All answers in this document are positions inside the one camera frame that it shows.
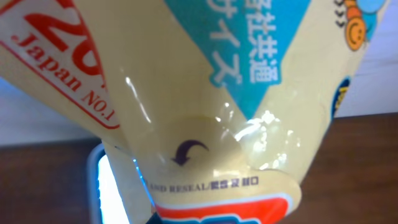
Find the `beige wet wipes pack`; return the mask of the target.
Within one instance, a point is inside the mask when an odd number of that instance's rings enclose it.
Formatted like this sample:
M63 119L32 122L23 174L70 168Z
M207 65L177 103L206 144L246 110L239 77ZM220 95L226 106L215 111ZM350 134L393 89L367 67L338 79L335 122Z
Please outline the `beige wet wipes pack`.
M164 223L277 223L387 6L3 0L1 76L126 153Z

